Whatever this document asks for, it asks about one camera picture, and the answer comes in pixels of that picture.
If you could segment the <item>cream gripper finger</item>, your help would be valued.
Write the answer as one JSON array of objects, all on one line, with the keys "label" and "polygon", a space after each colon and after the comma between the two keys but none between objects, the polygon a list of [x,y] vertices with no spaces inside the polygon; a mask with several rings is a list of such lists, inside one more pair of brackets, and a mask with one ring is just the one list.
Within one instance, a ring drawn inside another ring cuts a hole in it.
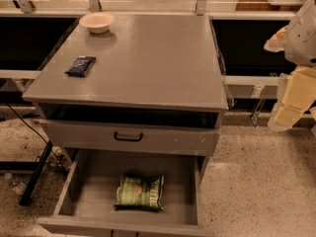
[{"label": "cream gripper finger", "polygon": [[276,97],[268,127],[272,131],[286,131],[316,101],[316,69],[300,65],[289,75],[282,74],[278,79]]},{"label": "cream gripper finger", "polygon": [[286,33],[287,27],[283,27],[278,30],[270,39],[266,41],[264,45],[264,50],[270,52],[284,51]]}]

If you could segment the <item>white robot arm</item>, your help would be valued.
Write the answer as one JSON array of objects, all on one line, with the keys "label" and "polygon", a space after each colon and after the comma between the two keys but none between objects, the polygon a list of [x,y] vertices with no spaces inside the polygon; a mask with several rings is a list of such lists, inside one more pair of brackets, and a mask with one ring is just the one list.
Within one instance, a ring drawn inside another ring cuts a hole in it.
[{"label": "white robot arm", "polygon": [[278,80],[275,103],[268,127],[273,131],[291,129],[316,101],[316,0],[306,0],[290,20],[266,41],[264,49],[284,52],[296,65]]}]

